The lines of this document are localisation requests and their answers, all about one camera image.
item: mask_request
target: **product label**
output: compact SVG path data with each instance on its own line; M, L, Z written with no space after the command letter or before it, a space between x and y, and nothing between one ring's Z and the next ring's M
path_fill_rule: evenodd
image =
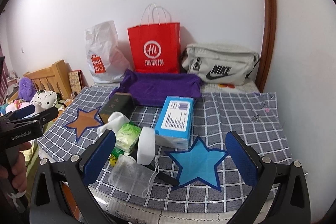
M101 61L100 56L96 56L94 54L94 55L92 55L91 60L92 60L92 64L93 64L93 67L94 67L94 72L96 74L106 72L104 64Z
M190 102L170 101L161 128L184 132L187 128Z

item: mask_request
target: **nike swoosh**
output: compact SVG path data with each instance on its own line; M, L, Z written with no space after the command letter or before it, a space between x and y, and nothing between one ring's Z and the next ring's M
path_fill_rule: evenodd
M235 75L235 73L230 74L230 75L211 76L210 72L208 72L208 74L206 75L206 78L209 79L209 80L215 80L215 79L219 79L219 78L226 77L226 76L231 76L231 75Z

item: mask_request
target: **nike logo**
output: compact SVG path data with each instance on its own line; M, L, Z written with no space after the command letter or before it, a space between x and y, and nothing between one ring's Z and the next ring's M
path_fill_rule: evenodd
M206 78L209 79L209 80L215 80L215 79L219 79L219 78L227 77L227 76L231 76L231 75L211 76L210 71L209 71L208 74L206 75Z
M208 74L206 75L206 78L209 80L215 80L215 79L219 79L222 77L234 75L235 73L229 74L230 70L231 70L231 67L214 65L213 69L209 71Z

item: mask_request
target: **human hand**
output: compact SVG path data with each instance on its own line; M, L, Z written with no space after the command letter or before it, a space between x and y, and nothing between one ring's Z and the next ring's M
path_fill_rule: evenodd
M20 144L19 151L28 150L31 148L31 143L26 142ZM12 167L12 173L15 176L12 185L15 189L17 189L20 193L24 192L27 189L27 177L26 177L27 167L25 164L25 157L22 153L19 152L17 157L17 161L15 165ZM7 179L8 172L6 168L0 166L0 178Z

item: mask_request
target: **purple towel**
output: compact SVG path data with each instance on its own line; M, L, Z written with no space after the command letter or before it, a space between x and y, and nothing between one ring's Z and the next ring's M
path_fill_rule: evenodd
M126 70L120 87L112 91L126 92L133 96L136 105L162 107L167 96L190 97L201 95L202 80L187 73L140 73Z

